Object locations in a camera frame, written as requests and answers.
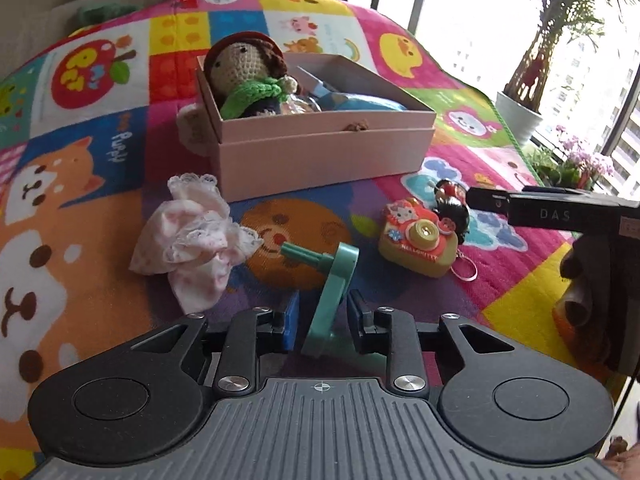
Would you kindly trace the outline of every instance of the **crocheted doll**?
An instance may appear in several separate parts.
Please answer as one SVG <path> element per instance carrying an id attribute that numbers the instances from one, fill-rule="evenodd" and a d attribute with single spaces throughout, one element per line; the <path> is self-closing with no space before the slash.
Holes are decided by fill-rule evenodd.
<path id="1" fill-rule="evenodd" d="M 276 43 L 261 32 L 238 32 L 211 47 L 204 60 L 223 119 L 280 114 L 280 104 L 298 88 Z"/>

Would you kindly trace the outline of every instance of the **green knitted scarf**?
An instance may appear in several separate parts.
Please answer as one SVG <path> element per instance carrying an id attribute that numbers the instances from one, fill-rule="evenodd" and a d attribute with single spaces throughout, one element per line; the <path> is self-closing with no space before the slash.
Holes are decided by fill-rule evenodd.
<path id="1" fill-rule="evenodd" d="M 224 120 L 237 119 L 249 105 L 265 97 L 277 97 L 280 102 L 284 102 L 287 99 L 287 95 L 278 85 L 278 80 L 273 77 L 245 81 L 239 84 L 226 98 L 225 103 L 220 108 L 220 117 Z"/>

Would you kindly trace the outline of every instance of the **pink cardboard box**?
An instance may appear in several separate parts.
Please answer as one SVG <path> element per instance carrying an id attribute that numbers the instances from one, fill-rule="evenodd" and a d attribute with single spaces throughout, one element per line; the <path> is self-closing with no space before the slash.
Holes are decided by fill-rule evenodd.
<path id="1" fill-rule="evenodd" d="M 213 173 L 228 202 L 307 187 L 418 171 L 433 138 L 435 112 L 363 66 L 332 54 L 285 54 L 342 92 L 375 95 L 407 110 L 316 112 L 223 121 L 198 58 L 196 75 Z M 368 129 L 347 131 L 365 121 Z"/>

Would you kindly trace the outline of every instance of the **colorful play mat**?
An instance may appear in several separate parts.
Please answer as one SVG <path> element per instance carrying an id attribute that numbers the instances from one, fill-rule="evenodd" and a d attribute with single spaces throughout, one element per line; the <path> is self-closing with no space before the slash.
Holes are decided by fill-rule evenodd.
<path id="1" fill-rule="evenodd" d="M 478 266 L 471 283 L 451 273 L 430 279 L 378 254 L 385 204 L 413 195 L 433 205 L 442 178 L 504 189 L 535 184 L 485 95 L 443 72 L 373 10 L 337 0 L 170 0 L 63 40 L 0 84 L 1 480 L 17 480 L 41 457 L 26 416 L 41 380 L 180 316 L 166 276 L 127 267 L 146 218 L 169 197 L 169 177 L 210 171 L 194 120 L 196 56 L 242 30 L 269 34 L 285 52 L 347 56 L 438 116 L 415 173 L 233 203 L 234 219 L 260 227 L 265 243 L 234 269 L 210 319 L 278 305 L 284 290 L 297 288 L 304 332 L 323 278 L 292 266 L 277 247 L 288 240 L 332 253 L 348 242 L 360 248 L 351 286 L 371 304 L 425 322 L 457 312 L 597 373 L 569 352 L 572 334 L 554 315 L 567 285 L 558 274 L 569 248 L 562 234 L 472 212 L 462 246 Z M 338 339 L 344 317 L 341 309 Z M 280 373 L 368 373 L 346 354 L 290 354 Z"/>

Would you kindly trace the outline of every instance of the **white lace fabric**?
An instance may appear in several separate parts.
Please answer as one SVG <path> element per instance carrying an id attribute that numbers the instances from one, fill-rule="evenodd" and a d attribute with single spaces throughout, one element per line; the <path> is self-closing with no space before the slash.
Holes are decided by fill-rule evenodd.
<path id="1" fill-rule="evenodd" d="M 163 202 L 143 227 L 129 269 L 139 274 L 168 273 L 185 314 L 218 302 L 233 266 L 262 244 L 253 229 L 233 222 L 229 204 L 210 174 L 172 176 L 174 200 Z"/>

